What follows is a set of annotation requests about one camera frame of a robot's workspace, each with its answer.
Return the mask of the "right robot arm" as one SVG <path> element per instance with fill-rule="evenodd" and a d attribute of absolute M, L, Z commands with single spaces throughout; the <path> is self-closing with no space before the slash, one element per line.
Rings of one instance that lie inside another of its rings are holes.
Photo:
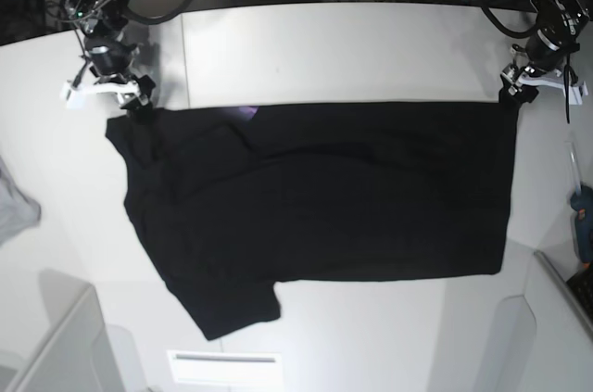
<path fill-rule="evenodd" d="M 139 45 L 125 40 L 132 21 L 155 26 L 181 15 L 193 0 L 182 0 L 160 16 L 143 16 L 130 9 L 130 0 L 60 0 L 56 21 L 73 28 L 82 50 L 83 64 L 72 80 L 65 81 L 60 98 L 66 107 L 80 107 L 91 96 L 109 96 L 126 115 L 145 121 L 154 109 L 157 85 L 133 70 Z"/>

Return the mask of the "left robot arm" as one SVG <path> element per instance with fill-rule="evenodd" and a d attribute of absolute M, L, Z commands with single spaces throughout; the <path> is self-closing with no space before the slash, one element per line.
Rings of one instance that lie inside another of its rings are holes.
<path fill-rule="evenodd" d="M 499 32 L 525 41 L 523 46 L 511 46 L 511 62 L 500 73 L 500 101 L 531 103 L 540 88 L 548 87 L 562 92 L 566 113 L 583 104 L 587 83 L 574 71 L 572 57 L 580 50 L 578 37 L 590 21 L 585 0 L 529 0 L 536 19 L 522 32 L 506 27 L 486 0 L 478 2 Z"/>

